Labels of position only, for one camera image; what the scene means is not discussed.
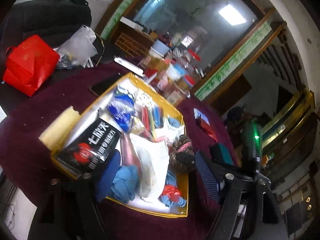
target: smartphone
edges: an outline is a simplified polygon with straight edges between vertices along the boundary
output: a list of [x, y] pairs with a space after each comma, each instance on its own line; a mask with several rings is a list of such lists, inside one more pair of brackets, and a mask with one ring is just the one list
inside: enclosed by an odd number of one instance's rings
[[121, 78], [123, 74], [115, 74], [111, 77], [105, 78], [104, 80], [100, 81], [99, 83], [90, 87], [90, 91], [95, 94], [97, 97], [101, 96], [109, 87], [111, 87], [114, 83]]

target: red paper bag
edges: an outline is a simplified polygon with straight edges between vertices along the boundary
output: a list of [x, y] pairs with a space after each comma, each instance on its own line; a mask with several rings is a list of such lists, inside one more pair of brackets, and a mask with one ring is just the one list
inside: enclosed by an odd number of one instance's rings
[[3, 80], [31, 97], [54, 72], [59, 58], [38, 35], [33, 35], [8, 56]]

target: maroon tablecloth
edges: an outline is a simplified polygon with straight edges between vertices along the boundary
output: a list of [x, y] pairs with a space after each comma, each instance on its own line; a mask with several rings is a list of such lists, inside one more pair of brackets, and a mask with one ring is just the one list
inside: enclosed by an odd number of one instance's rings
[[[9, 180], [38, 205], [52, 178], [63, 175], [54, 168], [49, 150], [39, 141], [40, 134], [69, 106], [80, 113], [96, 98], [89, 87], [126, 69], [117, 63], [84, 69], [36, 94], [19, 108], [10, 112], [0, 124], [0, 164]], [[196, 98], [185, 99], [178, 107], [183, 114], [187, 134], [195, 151], [204, 150], [214, 141], [196, 125], [193, 108], [209, 119], [219, 142], [226, 145], [235, 161], [235, 152], [221, 118]], [[105, 226], [114, 239], [204, 239], [219, 205], [208, 198], [200, 175], [189, 174], [189, 215], [186, 218], [166, 219], [143, 214], [104, 200], [99, 204]]]

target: open storage box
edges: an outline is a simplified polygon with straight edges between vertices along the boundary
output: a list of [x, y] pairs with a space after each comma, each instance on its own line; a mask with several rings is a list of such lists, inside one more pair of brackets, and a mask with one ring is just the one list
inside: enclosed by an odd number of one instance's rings
[[[54, 147], [51, 152], [51, 160], [54, 165], [65, 173], [70, 178], [76, 179], [76, 176], [66, 169], [61, 163], [56, 159], [56, 155], [61, 150], [65, 149], [70, 145], [76, 138], [79, 137], [98, 117], [98, 110], [100, 108], [105, 108], [110, 99], [112, 98], [113, 92], [117, 86], [126, 88], [130, 93], [134, 94], [136, 90], [140, 89], [147, 93], [153, 101], [163, 109], [164, 115], [169, 115], [184, 125], [182, 114], [171, 104], [169, 104], [163, 97], [152, 90], [145, 82], [140, 78], [136, 77], [132, 73], [129, 73], [122, 78], [120, 78], [115, 84], [113, 84], [108, 90], [106, 90], [99, 98], [97, 98], [80, 116], [78, 122], [70, 127], [68, 132], [63, 136], [61, 141]], [[108, 122], [114, 127], [118, 127], [117, 123], [111, 119]], [[117, 143], [116, 149], [121, 152], [120, 140]], [[176, 174], [177, 185], [181, 192], [181, 197], [187, 200], [187, 204], [180, 207], [166, 207], [162, 202], [159, 203], [147, 203], [141, 200], [138, 196], [133, 201], [128, 204], [122, 204], [119, 201], [107, 197], [116, 203], [124, 205], [128, 208], [155, 216], [161, 216], [166, 218], [179, 218], [186, 217], [188, 215], [188, 174]]]

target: screw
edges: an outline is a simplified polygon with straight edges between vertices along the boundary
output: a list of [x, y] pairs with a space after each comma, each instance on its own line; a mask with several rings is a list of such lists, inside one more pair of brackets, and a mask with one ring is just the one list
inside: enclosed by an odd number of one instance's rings
[[261, 184], [261, 185], [265, 185], [265, 184], [266, 184], [266, 182], [264, 181], [264, 179], [258, 179], [258, 182], [259, 182], [259, 184]]
[[82, 175], [84, 179], [90, 179], [91, 178], [91, 174], [90, 173], [85, 173]]
[[226, 178], [230, 179], [230, 180], [233, 180], [235, 178], [235, 176], [232, 173], [227, 173], [226, 174]]
[[51, 185], [56, 185], [59, 182], [59, 179], [52, 179]]

